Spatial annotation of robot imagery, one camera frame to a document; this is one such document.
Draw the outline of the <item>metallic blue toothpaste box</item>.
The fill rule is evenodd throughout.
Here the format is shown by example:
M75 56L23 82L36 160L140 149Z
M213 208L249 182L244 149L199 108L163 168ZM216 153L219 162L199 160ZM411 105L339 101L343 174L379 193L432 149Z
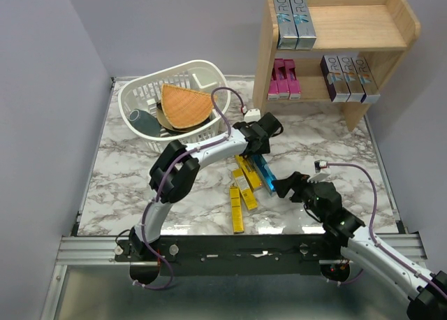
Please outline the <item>metallic blue toothpaste box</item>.
M275 175L270 170L267 161L262 155L253 155L251 157L251 162L256 170L261 182L264 187L267 189L269 195L274 196L276 193L275 187L273 185L273 181L276 180Z
M296 50L311 50L316 42L316 32L307 0L289 0L295 28L298 33Z

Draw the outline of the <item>pink toothpaste box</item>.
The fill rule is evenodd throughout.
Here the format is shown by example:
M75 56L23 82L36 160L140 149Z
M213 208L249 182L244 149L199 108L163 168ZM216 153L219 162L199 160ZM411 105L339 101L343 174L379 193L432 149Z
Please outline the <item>pink toothpaste box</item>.
M301 97L301 86L295 71L295 62L292 59L285 59L286 79L288 83L289 99L298 100Z
M283 59L274 60L274 70L276 74L279 99L289 99L290 91L286 75L286 67Z
M272 70L272 75L270 77L270 84L268 88L268 100L276 101L279 99L279 88L277 84L277 77L274 70Z

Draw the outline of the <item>blue green toothpaste box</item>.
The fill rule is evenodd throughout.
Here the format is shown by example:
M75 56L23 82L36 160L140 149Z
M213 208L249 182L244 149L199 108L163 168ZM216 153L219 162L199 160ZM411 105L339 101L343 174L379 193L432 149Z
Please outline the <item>blue green toothpaste box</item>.
M294 50L298 41L290 0L273 0L277 17L279 39L277 48L280 50Z

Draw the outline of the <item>silver toothpaste box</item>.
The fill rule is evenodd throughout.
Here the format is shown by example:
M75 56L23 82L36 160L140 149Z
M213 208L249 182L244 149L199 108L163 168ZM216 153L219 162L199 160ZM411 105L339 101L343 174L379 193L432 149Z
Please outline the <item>silver toothpaste box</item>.
M365 91L362 87L357 71L353 65L352 58L346 55L337 56L342 73L344 74L345 81L350 91L350 97L348 102L360 103L365 95Z

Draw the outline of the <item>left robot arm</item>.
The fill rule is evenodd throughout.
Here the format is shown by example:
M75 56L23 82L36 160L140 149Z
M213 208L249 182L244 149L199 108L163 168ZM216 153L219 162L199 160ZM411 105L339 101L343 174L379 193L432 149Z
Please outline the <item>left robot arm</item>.
M224 122L227 130L213 138L199 143L170 142L149 170L149 186L154 194L129 234L131 253L137 259L146 261L158 256L154 242L161 236L161 227L172 206L190 193L200 170L235 155L268 154L270 139L284 131L270 112L255 122Z

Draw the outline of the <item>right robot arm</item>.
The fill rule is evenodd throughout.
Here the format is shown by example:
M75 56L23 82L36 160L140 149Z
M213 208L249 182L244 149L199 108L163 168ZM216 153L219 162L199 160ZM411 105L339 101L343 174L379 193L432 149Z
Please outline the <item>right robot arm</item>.
M343 207L342 196L331 182L294 172L272 181L276 194L302 203L322 223L322 252L335 259L342 255L382 282L396 288L408 301L409 319L446 318L446 273L437 274L418 265L382 240L363 220Z

